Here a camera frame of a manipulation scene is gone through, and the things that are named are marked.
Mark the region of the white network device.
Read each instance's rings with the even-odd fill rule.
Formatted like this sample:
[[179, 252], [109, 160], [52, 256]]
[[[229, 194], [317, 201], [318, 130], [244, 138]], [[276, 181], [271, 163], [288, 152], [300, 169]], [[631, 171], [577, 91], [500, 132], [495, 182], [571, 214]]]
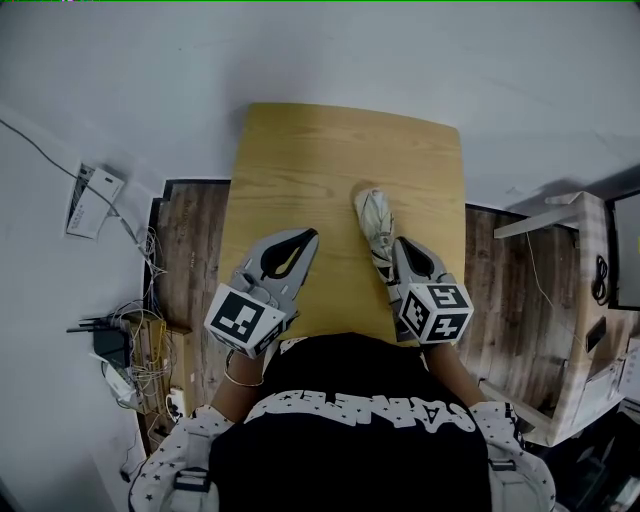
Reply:
[[100, 362], [103, 378], [111, 390], [117, 404], [127, 409], [138, 410], [140, 405], [135, 386], [126, 380], [117, 368], [112, 366], [105, 358], [96, 353], [89, 356]]

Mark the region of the person's right forearm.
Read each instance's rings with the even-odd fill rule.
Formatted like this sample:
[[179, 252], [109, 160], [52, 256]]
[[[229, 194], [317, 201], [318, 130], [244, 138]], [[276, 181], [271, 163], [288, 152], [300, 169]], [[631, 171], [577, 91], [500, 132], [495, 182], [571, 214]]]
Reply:
[[462, 364], [453, 345], [441, 343], [425, 346], [423, 356], [429, 372], [467, 407], [486, 401], [486, 397]]

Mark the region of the person's black starred shirt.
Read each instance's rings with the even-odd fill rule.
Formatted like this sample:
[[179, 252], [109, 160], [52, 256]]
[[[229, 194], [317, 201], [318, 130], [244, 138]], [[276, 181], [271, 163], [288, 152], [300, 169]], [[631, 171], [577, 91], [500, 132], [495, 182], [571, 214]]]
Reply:
[[[512, 459], [493, 472], [489, 459]], [[175, 474], [208, 471], [207, 494]], [[129, 512], [554, 512], [546, 464], [514, 408], [467, 407], [423, 348], [356, 333], [279, 343], [240, 422], [208, 405], [181, 419], [141, 466]]]

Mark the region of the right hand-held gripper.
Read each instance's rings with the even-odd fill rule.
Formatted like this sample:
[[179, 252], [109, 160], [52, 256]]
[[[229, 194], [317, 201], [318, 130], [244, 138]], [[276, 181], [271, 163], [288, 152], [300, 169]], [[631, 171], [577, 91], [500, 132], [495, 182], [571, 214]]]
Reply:
[[404, 345], [458, 342], [474, 307], [463, 284], [431, 250], [407, 237], [393, 244], [399, 294], [396, 340]]

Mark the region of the wooden table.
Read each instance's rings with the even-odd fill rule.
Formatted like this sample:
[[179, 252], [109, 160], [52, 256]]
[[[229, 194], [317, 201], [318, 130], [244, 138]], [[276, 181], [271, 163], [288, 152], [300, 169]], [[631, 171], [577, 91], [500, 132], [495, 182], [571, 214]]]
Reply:
[[387, 194], [398, 234], [435, 252], [463, 279], [465, 185], [456, 129], [362, 109], [265, 103], [249, 108], [237, 149], [219, 279], [230, 278], [257, 240], [312, 228], [319, 246], [289, 335], [352, 331], [394, 342], [388, 292], [350, 198], [361, 182]]

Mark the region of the black framed white board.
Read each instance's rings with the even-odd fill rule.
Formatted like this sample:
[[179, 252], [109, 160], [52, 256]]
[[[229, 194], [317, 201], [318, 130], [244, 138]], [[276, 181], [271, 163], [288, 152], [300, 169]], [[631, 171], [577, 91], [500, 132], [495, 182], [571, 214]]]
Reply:
[[640, 191], [613, 202], [616, 304], [640, 311]]

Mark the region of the black router with antennas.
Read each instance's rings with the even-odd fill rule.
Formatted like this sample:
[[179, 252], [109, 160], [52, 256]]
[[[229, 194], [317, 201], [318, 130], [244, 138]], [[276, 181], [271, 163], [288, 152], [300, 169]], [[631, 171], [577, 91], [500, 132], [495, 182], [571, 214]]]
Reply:
[[68, 334], [92, 335], [94, 353], [116, 369], [131, 365], [131, 337], [121, 321], [113, 316], [82, 319], [77, 327], [66, 330]]

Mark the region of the person's left forearm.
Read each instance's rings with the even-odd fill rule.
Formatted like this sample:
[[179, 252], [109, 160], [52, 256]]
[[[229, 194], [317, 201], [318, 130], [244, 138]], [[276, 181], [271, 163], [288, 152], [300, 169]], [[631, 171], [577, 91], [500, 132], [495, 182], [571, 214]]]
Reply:
[[224, 376], [211, 406], [227, 420], [242, 421], [257, 403], [263, 383], [265, 354], [251, 359], [239, 352], [230, 352]]

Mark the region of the black phone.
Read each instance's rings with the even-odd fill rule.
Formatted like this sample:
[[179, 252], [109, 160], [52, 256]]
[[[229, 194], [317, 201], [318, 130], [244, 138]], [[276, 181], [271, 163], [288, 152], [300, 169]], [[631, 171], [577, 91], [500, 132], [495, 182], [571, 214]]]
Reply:
[[607, 318], [602, 316], [586, 335], [586, 352], [592, 354], [598, 343], [605, 337]]

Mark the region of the white power strip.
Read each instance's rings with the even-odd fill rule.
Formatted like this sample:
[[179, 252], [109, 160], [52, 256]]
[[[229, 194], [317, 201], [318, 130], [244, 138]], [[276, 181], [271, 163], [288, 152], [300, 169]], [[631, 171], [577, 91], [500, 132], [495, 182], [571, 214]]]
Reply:
[[185, 394], [182, 389], [171, 387], [165, 396], [165, 408], [172, 422], [187, 416]]

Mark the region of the beige cloth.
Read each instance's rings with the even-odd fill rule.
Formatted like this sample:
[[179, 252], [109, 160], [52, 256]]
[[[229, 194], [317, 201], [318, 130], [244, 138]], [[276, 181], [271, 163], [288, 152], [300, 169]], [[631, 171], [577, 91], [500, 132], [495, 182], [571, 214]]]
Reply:
[[357, 183], [351, 192], [358, 224], [369, 246], [373, 265], [387, 288], [390, 302], [400, 298], [394, 274], [392, 248], [395, 219], [387, 195], [370, 182]]

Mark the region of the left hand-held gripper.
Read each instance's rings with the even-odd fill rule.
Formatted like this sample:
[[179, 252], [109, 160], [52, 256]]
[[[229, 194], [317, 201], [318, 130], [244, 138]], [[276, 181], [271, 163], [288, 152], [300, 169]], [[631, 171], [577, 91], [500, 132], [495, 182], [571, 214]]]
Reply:
[[204, 327], [249, 357], [261, 355], [298, 315], [296, 296], [319, 246], [314, 228], [288, 229], [258, 240], [228, 284], [220, 284]]

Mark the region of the white wall box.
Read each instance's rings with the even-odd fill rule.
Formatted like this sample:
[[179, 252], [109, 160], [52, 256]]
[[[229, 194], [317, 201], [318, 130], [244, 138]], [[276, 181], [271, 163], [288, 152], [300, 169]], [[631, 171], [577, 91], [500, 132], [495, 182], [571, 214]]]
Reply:
[[96, 240], [125, 182], [101, 168], [81, 164], [67, 214], [67, 236]]

